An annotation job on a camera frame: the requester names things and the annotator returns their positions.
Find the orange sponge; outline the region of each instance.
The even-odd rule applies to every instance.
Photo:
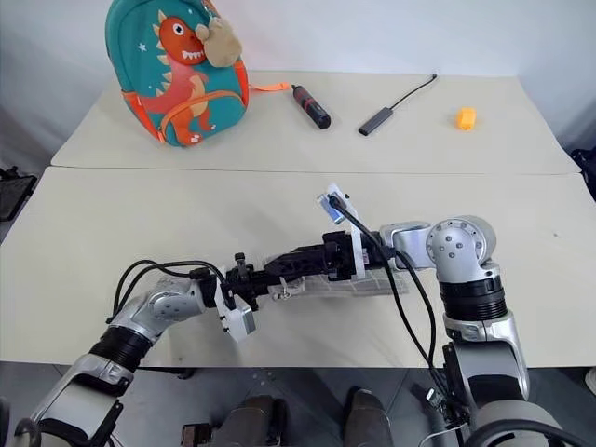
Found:
[[[458,129],[472,130],[476,124],[476,109],[473,107],[462,107],[457,114],[455,125]]]

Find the stuffed toy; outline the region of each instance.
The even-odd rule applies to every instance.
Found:
[[[195,34],[203,43],[207,60],[214,67],[229,67],[242,53],[242,46],[232,26],[220,17],[212,18],[209,27],[199,24]]]

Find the orange dinosaur print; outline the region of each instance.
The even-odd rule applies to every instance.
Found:
[[[157,35],[157,48],[165,54],[157,56],[159,61],[170,67],[164,73],[166,79],[161,83],[163,91],[156,88],[156,96],[140,96],[142,106],[153,114],[166,114],[174,106],[205,95],[205,83],[208,77],[193,69],[206,60],[203,44],[183,20],[177,17],[166,17],[160,10],[157,13],[159,25],[153,25]],[[190,130],[190,125],[198,117],[198,125],[202,130],[210,131],[215,125],[210,124],[209,102],[199,102],[176,114],[171,123],[180,144],[188,145],[202,141],[200,133]]]

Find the teal backpack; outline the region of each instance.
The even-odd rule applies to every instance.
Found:
[[[236,124],[249,102],[246,68],[213,67],[196,37],[209,0],[115,0],[105,23],[124,100],[161,142],[186,146]]]

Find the white table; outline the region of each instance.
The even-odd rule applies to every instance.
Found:
[[[253,93],[233,128],[191,148],[154,140],[113,81],[52,165],[76,168],[223,169],[278,172],[578,172],[515,77],[440,76],[404,102],[374,134],[357,128],[427,76],[256,72],[251,82],[304,85],[332,116],[318,129],[289,91]],[[458,130],[461,107],[476,128]]]
[[[87,352],[121,272],[137,259],[231,265],[245,251],[258,264],[318,243],[336,229],[315,202],[332,181],[370,228],[463,213],[487,219],[528,365],[596,364],[596,207],[579,175],[61,168],[47,170],[0,247],[0,359],[70,363]],[[422,280],[440,314],[434,273]],[[427,317],[410,289],[403,301],[426,345]],[[265,300],[256,318],[258,331],[240,345],[212,311],[187,320],[144,364],[423,366],[387,296]]]

